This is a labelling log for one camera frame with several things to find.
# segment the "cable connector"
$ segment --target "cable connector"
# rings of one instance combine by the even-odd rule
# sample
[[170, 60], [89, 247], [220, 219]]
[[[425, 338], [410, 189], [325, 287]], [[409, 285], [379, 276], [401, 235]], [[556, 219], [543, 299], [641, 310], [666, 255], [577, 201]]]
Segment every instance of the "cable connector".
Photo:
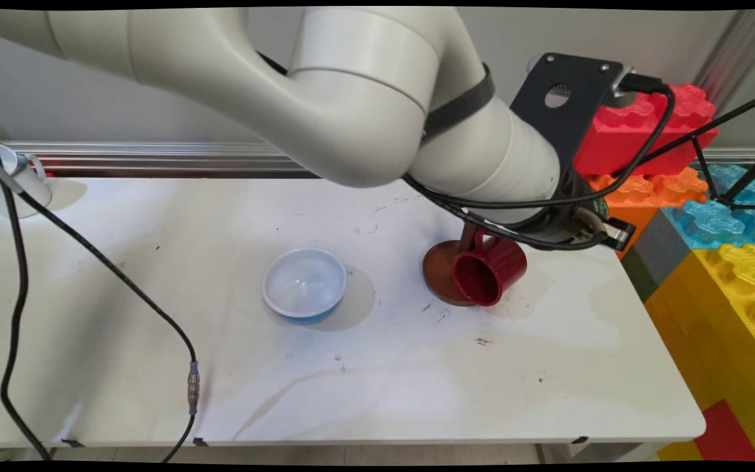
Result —
[[197, 401], [200, 400], [200, 372], [197, 362], [191, 363], [188, 371], [188, 414], [197, 415]]
[[662, 80], [648, 75], [626, 74], [619, 82], [619, 90], [623, 92], [656, 93], [664, 92], [668, 86]]

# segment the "white bowl rim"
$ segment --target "white bowl rim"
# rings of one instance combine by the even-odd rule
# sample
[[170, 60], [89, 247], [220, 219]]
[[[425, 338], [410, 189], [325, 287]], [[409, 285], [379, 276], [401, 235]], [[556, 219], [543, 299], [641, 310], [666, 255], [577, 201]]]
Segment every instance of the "white bowl rim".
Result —
[[[273, 301], [270, 299], [269, 294], [267, 293], [267, 279], [269, 278], [270, 271], [272, 271], [273, 266], [275, 266], [279, 261], [284, 259], [285, 257], [290, 256], [291, 254], [302, 252], [302, 251], [308, 251], [308, 252], [317, 252], [326, 255], [327, 257], [330, 257], [331, 260], [333, 260], [336, 265], [339, 266], [339, 268], [342, 270], [342, 287], [339, 288], [339, 293], [336, 295], [336, 297], [333, 299], [332, 302], [324, 305], [324, 307], [318, 308], [317, 310], [310, 311], [309, 313], [294, 313], [294, 311], [288, 311], [284, 308], [279, 307]], [[345, 268], [345, 264], [342, 263], [341, 260], [339, 260], [336, 255], [333, 255], [329, 251], [323, 250], [322, 248], [296, 248], [295, 250], [287, 251], [284, 254], [279, 255], [279, 257], [276, 257], [273, 262], [270, 262], [270, 265], [267, 266], [267, 271], [264, 272], [264, 278], [261, 279], [261, 295], [264, 298], [264, 302], [267, 303], [267, 305], [270, 308], [273, 308], [273, 310], [278, 311], [278, 313], [284, 315], [285, 317], [291, 317], [291, 319], [308, 319], [308, 317], [315, 317], [318, 314], [326, 313], [326, 311], [332, 309], [334, 305], [338, 304], [339, 301], [342, 300], [342, 296], [345, 293], [345, 285], [348, 282], [348, 270]]]

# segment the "floor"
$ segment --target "floor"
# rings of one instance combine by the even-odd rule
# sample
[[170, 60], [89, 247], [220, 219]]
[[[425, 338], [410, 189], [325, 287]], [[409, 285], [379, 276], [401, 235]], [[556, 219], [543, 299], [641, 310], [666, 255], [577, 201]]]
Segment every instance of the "floor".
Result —
[[[170, 448], [57, 448], [54, 460], [159, 462]], [[652, 456], [646, 460], [659, 460]], [[176, 463], [263, 465], [488, 465], [539, 463], [533, 444], [455, 446], [185, 447]]]

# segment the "red foam block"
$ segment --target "red foam block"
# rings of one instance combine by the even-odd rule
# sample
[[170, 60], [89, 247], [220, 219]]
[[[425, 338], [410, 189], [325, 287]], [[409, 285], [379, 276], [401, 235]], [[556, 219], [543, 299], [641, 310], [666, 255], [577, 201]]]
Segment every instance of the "red foam block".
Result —
[[[670, 87], [675, 96], [674, 111], [649, 152], [706, 125], [716, 113], [704, 90], [690, 84]], [[599, 176], [625, 167], [654, 131], [664, 110], [665, 96], [642, 93], [625, 108], [599, 107], [573, 159], [575, 169], [582, 176]], [[711, 129], [698, 137], [698, 142], [705, 148], [717, 135], [718, 129]], [[685, 143], [640, 165], [634, 174], [679, 174], [694, 158], [695, 148], [691, 142]]]
[[755, 462], [755, 449], [725, 400], [704, 411], [707, 430], [695, 439], [704, 460]]

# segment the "red mug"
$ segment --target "red mug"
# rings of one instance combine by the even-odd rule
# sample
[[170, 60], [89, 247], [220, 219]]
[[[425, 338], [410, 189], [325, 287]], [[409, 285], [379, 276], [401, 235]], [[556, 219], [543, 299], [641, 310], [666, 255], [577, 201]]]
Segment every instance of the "red mug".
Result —
[[453, 258], [453, 282], [471, 302], [491, 307], [524, 276], [527, 263], [526, 254], [516, 242], [494, 235], [483, 242], [485, 234], [491, 233], [477, 228], [471, 249]]

